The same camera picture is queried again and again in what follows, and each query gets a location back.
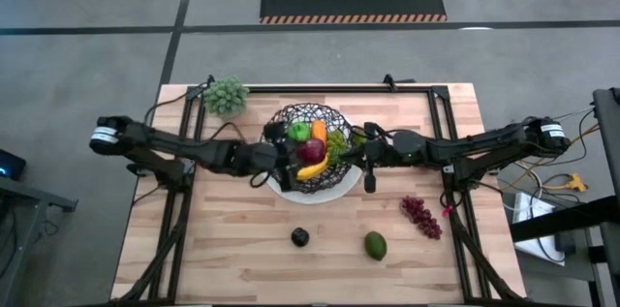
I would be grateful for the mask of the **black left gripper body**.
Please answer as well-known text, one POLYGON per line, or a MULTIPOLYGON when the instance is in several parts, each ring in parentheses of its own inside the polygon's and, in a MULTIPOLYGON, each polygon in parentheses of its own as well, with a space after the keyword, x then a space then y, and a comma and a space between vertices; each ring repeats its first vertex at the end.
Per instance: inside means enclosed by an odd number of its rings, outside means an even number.
POLYGON ((277 157, 275 169, 285 173, 291 167, 296 166, 296 143, 293 140, 284 139, 273 143, 277 157))

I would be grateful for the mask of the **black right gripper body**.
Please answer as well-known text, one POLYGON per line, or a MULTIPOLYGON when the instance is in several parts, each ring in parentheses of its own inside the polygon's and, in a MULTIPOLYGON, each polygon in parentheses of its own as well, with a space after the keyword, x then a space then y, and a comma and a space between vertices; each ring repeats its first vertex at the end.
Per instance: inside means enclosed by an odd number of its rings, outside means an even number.
POLYGON ((364 134, 363 137, 362 160, 365 163, 391 165, 394 162, 392 146, 390 144, 392 135, 390 133, 364 134))

